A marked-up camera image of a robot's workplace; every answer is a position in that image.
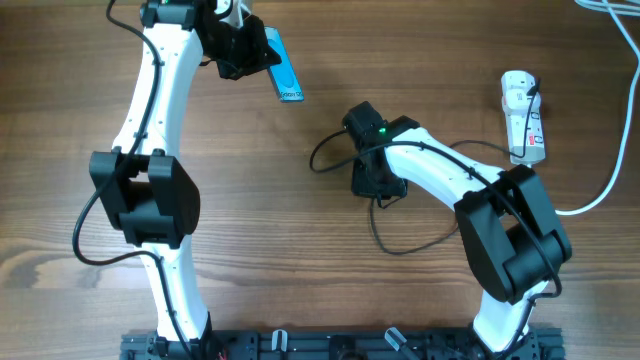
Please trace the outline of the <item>teal Galaxy smartphone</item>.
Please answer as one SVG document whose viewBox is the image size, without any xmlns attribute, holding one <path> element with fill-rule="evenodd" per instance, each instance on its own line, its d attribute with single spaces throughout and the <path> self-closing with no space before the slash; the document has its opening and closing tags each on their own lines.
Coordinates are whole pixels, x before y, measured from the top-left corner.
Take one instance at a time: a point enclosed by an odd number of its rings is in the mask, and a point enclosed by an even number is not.
<svg viewBox="0 0 640 360">
<path fill-rule="evenodd" d="M 272 65 L 268 69 L 279 100 L 283 103 L 302 102 L 304 100 L 304 93 L 279 31 L 274 27 L 266 26 L 265 33 L 269 46 L 275 50 L 281 58 L 280 64 Z"/>
</svg>

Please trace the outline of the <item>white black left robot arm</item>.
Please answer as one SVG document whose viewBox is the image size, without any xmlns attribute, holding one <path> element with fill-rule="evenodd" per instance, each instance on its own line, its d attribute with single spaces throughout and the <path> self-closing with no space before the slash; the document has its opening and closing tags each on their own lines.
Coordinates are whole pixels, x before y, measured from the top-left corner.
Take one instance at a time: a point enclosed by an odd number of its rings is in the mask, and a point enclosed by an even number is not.
<svg viewBox="0 0 640 360">
<path fill-rule="evenodd" d="M 125 30 L 142 43 L 141 66 L 125 122 L 110 150 L 89 162 L 95 186 L 86 208 L 101 203 L 111 226 L 146 270 L 158 315 L 141 348 L 123 356 L 220 359 L 224 345 L 198 289 L 192 235 L 199 222 L 197 185 L 180 162 L 187 100 L 196 71 L 210 62 L 238 80 L 278 65 L 250 1 L 147 1 L 142 26 Z"/>
</svg>

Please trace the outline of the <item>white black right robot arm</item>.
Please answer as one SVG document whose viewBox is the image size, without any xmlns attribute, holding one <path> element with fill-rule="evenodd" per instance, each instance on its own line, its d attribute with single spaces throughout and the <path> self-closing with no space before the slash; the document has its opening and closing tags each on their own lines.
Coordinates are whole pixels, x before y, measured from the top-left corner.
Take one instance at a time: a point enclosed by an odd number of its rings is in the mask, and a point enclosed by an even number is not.
<svg viewBox="0 0 640 360">
<path fill-rule="evenodd" d="M 483 349 L 513 354 L 529 332 L 536 302 L 562 291 L 560 267 L 572 256 L 561 221 L 538 175 L 476 162 L 435 140 L 417 121 L 387 121 L 369 102 L 342 120 L 357 151 L 352 191 L 384 207 L 415 184 L 451 209 L 469 267 L 483 289 L 472 322 Z M 552 293 L 546 291 L 554 284 Z"/>
</svg>

